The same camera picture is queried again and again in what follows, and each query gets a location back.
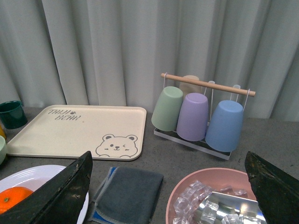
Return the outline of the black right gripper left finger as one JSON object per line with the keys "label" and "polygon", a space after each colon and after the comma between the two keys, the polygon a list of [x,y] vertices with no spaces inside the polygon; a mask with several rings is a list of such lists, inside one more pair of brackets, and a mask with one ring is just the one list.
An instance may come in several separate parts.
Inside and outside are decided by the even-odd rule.
{"label": "black right gripper left finger", "polygon": [[89,191],[93,159],[86,151],[0,216],[2,224],[75,224]]}

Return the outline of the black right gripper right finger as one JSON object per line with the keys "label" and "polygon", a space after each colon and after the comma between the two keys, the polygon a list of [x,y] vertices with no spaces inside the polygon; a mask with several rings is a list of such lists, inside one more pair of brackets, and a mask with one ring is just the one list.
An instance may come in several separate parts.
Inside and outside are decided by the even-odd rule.
{"label": "black right gripper right finger", "polygon": [[297,224],[299,181],[251,151],[244,166],[266,223]]}

